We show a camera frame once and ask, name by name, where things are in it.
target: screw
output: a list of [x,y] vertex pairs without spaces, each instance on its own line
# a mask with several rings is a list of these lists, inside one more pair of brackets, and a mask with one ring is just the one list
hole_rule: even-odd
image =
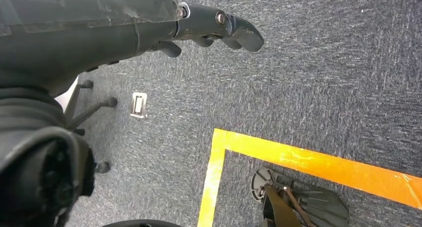
[[265,195],[264,187],[259,188],[259,190],[258,190],[258,196],[259,197],[263,197],[264,195]]
[[183,18],[183,8],[179,8],[176,10],[176,16],[179,19]]
[[215,20],[217,21],[218,24],[224,24],[225,23],[224,12],[223,11],[217,12],[217,14],[215,15]]

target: metal plate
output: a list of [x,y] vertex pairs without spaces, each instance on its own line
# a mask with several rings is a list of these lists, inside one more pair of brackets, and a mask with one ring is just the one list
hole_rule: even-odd
[[132,95],[132,112],[131,116],[144,118],[146,117],[145,114],[145,107],[146,107],[146,99],[147,94],[145,93],[133,93]]

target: floor marking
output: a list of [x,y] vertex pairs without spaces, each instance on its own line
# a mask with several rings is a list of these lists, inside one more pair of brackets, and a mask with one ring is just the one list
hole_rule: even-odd
[[422,178],[420,177],[215,129],[198,227],[212,227],[225,150],[314,175],[422,210]]

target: gray carpet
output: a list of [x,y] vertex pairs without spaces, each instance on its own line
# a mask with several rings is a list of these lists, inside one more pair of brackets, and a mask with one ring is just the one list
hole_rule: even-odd
[[[214,128],[262,137],[422,176],[422,0],[185,0],[250,20],[258,53],[179,42],[183,53],[147,53],[83,74],[79,112],[115,96],[83,127],[97,160],[92,197],[69,227],[159,219],[198,220]],[[132,92],[148,94],[146,119],[129,116]],[[253,172],[275,168],[336,191],[351,227],[418,227],[422,212],[345,186],[229,153],[214,226],[257,226]]]

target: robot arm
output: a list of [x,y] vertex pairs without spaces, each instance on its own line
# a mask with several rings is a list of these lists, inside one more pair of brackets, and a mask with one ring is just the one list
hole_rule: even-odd
[[0,0],[0,88],[36,87],[55,97],[81,72],[163,51],[174,40],[258,51],[264,40],[248,21],[179,0]]

